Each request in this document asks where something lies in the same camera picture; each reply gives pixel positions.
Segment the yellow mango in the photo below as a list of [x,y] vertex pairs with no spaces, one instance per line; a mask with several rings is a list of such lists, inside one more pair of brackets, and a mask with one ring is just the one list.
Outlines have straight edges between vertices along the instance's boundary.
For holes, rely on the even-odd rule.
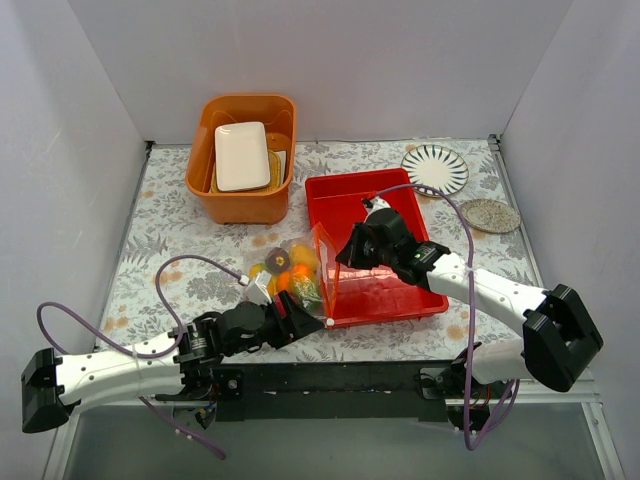
[[249,270],[250,285],[269,296],[277,293],[277,276],[271,273],[265,263],[254,264]]

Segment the orange tangerine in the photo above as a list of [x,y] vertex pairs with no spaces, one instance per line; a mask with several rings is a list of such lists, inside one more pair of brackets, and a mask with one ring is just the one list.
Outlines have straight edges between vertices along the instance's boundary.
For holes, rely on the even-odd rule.
[[277,278],[278,291],[291,291],[297,284],[306,283],[315,279],[315,271],[306,265],[294,265],[292,268],[280,274]]

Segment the red green mango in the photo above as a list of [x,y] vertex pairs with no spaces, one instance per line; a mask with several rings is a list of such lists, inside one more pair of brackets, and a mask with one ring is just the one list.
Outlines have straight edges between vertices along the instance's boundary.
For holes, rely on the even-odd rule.
[[317,311],[322,305],[321,292],[315,280],[295,285],[292,292],[309,311]]

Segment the dark purple passion fruit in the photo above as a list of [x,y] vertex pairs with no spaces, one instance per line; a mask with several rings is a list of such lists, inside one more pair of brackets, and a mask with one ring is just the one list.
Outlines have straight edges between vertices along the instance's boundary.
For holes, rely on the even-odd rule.
[[272,275],[280,275],[291,267],[291,259],[288,252],[281,247],[273,248],[265,257],[266,269]]

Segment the clear zip top bag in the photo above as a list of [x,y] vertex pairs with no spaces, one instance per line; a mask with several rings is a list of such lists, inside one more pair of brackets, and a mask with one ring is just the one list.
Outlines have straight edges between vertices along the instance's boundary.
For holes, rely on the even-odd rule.
[[244,260],[244,298],[264,305],[286,291],[333,328],[340,274],[335,256],[334,242],[320,223],[301,237],[250,252]]

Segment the yellow lemon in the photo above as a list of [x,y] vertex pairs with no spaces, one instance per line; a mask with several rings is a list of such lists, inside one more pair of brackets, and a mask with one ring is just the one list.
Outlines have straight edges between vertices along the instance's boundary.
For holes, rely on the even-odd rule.
[[292,265],[306,265],[313,271],[318,268],[316,251],[306,244],[294,243],[290,248],[289,257]]

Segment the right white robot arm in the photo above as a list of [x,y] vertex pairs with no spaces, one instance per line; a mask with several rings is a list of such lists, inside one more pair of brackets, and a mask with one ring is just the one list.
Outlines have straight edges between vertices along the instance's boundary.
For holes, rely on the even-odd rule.
[[355,224],[336,260],[358,270],[388,267],[404,283],[464,302],[518,334],[514,341],[469,349],[452,363],[453,387],[464,397],[517,379],[567,392],[604,344],[574,289],[559,284],[548,290],[474,270],[447,247],[417,240],[392,208]]

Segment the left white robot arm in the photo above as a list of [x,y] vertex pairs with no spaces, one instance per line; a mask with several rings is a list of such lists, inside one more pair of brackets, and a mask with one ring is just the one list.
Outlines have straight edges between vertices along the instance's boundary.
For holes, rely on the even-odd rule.
[[283,291],[265,305],[242,301],[223,313],[206,312],[183,327],[131,346],[59,355],[36,352],[21,375],[22,430],[40,433],[64,425],[74,413],[151,396],[188,402],[233,398],[221,363],[268,345],[285,347],[324,324]]

